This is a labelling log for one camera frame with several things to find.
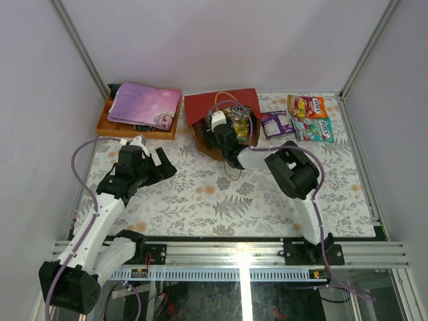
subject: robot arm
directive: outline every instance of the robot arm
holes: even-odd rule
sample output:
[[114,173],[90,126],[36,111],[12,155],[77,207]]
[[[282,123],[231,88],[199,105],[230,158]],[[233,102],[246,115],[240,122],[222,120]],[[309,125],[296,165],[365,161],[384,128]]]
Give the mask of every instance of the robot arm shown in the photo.
[[[281,191],[293,199],[303,225],[303,237],[310,256],[320,256],[322,241],[333,243],[326,227],[326,239],[321,240],[318,218],[312,204],[312,194],[318,186],[319,171],[314,163],[299,150],[254,151],[238,142],[234,129],[227,123],[223,112],[212,114],[211,130],[223,157],[233,168],[268,169]],[[288,141],[284,146],[297,146]]]
[[[111,170],[96,189],[98,212],[85,218],[79,232],[57,261],[45,261],[40,267],[39,279],[46,300],[58,270],[73,255],[53,291],[52,306],[88,314],[98,301],[100,288],[122,264],[132,259],[144,261],[144,236],[133,231],[121,231],[105,251],[100,255],[98,252],[112,224],[137,189],[168,179],[177,172],[163,149],[156,149],[156,153],[161,161],[158,166],[143,145],[141,136],[120,149],[118,162],[114,165],[115,173],[112,175]],[[90,225],[90,232],[84,235]]]

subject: white wall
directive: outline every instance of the white wall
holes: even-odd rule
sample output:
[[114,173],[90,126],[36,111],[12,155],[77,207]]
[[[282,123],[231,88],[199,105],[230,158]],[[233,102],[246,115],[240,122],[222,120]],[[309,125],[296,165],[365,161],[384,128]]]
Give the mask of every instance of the white wall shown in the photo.
[[428,309],[428,2],[403,1],[348,96],[387,227]]
[[389,0],[63,0],[105,82],[339,91]]
[[72,214],[71,155],[102,99],[49,1],[0,1],[0,44],[0,319],[24,321]]

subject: wooden tray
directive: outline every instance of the wooden tray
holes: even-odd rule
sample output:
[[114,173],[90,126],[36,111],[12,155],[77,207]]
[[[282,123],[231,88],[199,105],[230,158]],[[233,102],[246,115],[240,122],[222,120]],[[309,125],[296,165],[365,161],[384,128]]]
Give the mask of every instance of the wooden tray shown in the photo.
[[107,119],[108,111],[112,107],[113,100],[108,96],[100,119],[96,125],[96,132],[100,136],[111,136],[111,137],[135,137],[138,135],[143,135],[147,139],[167,139],[174,140],[175,130],[177,129],[177,124],[179,122],[181,102],[183,101],[183,96],[180,97],[179,104],[177,106],[177,111],[175,112],[173,123],[169,131],[161,130],[158,128],[152,128],[151,132],[139,132],[134,129],[134,125],[124,124],[121,122],[111,122]]

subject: table surface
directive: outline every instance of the table surface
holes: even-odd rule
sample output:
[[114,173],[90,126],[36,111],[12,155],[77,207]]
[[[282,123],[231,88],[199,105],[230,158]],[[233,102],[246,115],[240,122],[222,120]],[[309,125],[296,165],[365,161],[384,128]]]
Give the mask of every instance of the table surface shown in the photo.
[[[333,143],[298,142],[317,155],[326,170],[326,182],[318,200],[324,224],[335,236],[375,236],[334,94],[299,94],[324,97],[335,136]],[[259,93],[258,97],[262,112],[287,110],[285,93]],[[287,134],[266,140],[261,131],[258,147],[278,146],[287,140],[296,141],[296,138]],[[231,181],[222,162],[198,151],[187,132],[184,106],[176,139],[148,140],[146,145],[151,152],[163,147],[177,173],[171,179],[139,189],[109,235],[122,229],[145,235],[287,237],[302,234],[294,202],[280,191],[269,171],[244,170],[239,180]],[[92,190],[116,162],[119,149],[120,145],[114,141],[97,143],[88,175]],[[239,174],[239,170],[230,167],[227,170],[230,177]],[[74,217],[73,234],[92,212],[92,200],[85,192]]]

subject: folded towel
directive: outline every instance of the folded towel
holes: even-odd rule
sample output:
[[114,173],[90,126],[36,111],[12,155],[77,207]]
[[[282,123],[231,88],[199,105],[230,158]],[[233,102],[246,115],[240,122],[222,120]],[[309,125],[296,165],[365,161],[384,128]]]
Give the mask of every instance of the folded towel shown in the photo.
[[107,119],[112,122],[169,130],[182,92],[124,82],[116,93]]

